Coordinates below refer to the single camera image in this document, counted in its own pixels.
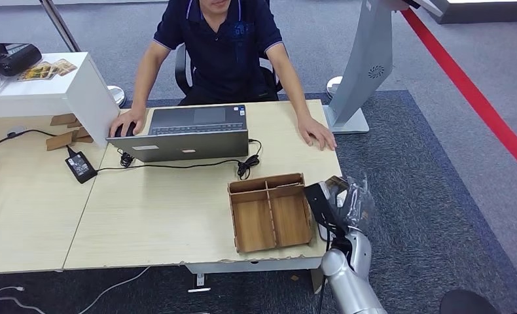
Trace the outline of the person's right hand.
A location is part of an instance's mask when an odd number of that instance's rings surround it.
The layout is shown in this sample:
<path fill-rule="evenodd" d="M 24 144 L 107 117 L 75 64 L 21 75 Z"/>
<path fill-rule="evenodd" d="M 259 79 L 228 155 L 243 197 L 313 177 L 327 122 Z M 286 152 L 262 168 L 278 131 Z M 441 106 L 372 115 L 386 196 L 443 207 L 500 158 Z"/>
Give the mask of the person's right hand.
<path fill-rule="evenodd" d="M 109 130 L 110 137 L 117 137 L 116 131 L 120 129 L 119 137 L 137 135 L 145 126 L 147 110 L 145 108 L 131 108 L 125 113 L 117 116 L 112 122 Z"/>

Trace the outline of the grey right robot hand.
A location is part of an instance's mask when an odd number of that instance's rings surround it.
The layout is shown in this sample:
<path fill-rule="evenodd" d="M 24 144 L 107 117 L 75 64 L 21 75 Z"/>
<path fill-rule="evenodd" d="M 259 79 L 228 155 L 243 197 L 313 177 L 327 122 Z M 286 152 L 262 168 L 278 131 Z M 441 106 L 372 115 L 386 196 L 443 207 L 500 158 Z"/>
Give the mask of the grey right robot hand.
<path fill-rule="evenodd" d="M 375 203 L 366 174 L 363 174 L 362 179 L 332 176 L 324 184 L 328 201 L 326 221 L 329 226 L 343 234 L 357 230 L 367 236 Z"/>

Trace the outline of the person's left hand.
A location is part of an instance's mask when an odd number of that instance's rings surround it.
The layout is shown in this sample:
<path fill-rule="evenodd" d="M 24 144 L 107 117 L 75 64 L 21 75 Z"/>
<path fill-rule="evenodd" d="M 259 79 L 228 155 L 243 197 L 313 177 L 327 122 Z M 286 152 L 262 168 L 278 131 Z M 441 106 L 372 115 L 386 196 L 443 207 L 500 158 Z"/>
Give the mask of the person's left hand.
<path fill-rule="evenodd" d="M 298 115 L 297 127 L 308 146 L 312 147 L 317 143 L 320 150 L 335 150 L 337 147 L 332 132 L 310 115 Z"/>

